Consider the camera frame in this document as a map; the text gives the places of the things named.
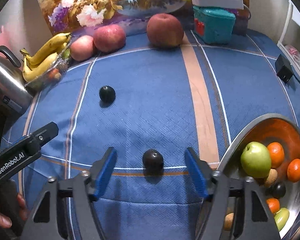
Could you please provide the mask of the person's left hand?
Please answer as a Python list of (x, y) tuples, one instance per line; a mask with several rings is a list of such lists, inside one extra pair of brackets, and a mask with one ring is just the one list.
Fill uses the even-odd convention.
[[(17, 202), (19, 205), (19, 216), (22, 220), (26, 221), (29, 211), (26, 206), (25, 199), (22, 194), (17, 194)], [(7, 217), (5, 214), (2, 214), (0, 212), (0, 226), (4, 229), (9, 229), (12, 226), (12, 221), (9, 217)]]

